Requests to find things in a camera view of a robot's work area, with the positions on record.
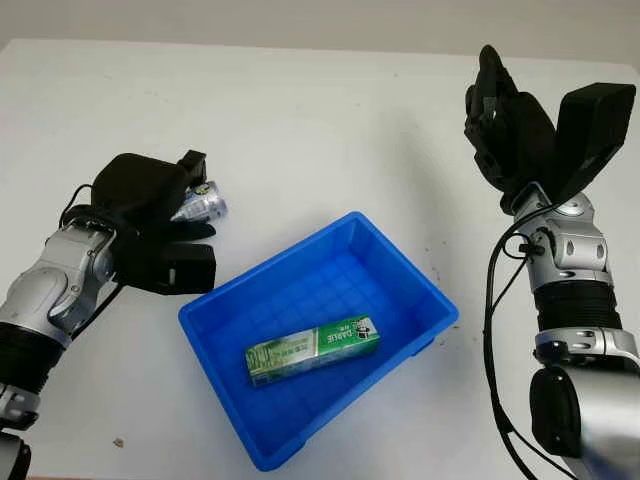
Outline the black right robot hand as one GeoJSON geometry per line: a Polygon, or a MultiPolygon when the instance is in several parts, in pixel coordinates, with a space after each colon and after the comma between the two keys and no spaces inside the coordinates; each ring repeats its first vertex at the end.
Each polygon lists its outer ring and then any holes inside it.
{"type": "Polygon", "coordinates": [[[521,91],[497,50],[484,46],[475,83],[465,93],[464,134],[484,178],[512,215],[529,183],[540,183],[553,159],[555,128],[538,100],[521,91]]]}

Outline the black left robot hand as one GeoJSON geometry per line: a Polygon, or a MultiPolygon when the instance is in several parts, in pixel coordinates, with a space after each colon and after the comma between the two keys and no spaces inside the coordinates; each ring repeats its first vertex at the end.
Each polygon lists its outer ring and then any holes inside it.
{"type": "Polygon", "coordinates": [[[117,155],[96,176],[91,205],[135,228],[142,238],[188,242],[210,238],[206,221],[173,222],[187,190],[206,180],[206,155],[189,150],[176,163],[135,153],[117,155]]]}

